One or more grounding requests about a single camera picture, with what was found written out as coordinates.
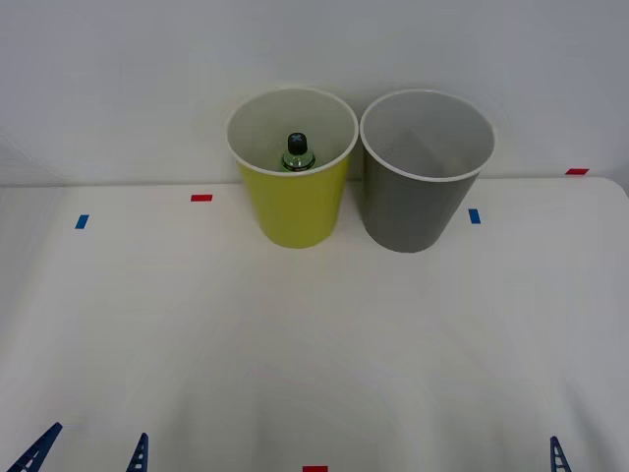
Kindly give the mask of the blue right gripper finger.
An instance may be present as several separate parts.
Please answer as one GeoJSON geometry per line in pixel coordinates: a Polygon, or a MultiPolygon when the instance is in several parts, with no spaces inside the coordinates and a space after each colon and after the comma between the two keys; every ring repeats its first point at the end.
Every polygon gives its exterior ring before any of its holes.
{"type": "Polygon", "coordinates": [[[568,459],[563,451],[557,436],[549,440],[550,449],[550,471],[551,472],[571,472],[568,459]]]}

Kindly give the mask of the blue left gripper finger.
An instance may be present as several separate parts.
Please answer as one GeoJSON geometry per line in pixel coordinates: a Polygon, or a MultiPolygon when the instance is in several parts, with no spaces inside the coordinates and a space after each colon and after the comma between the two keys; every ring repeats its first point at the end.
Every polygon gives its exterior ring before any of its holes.
{"type": "Polygon", "coordinates": [[[63,426],[55,423],[42,434],[8,469],[8,472],[38,472],[63,426]]]}
{"type": "Polygon", "coordinates": [[[148,464],[148,434],[142,433],[136,445],[127,472],[146,472],[148,464]]]}

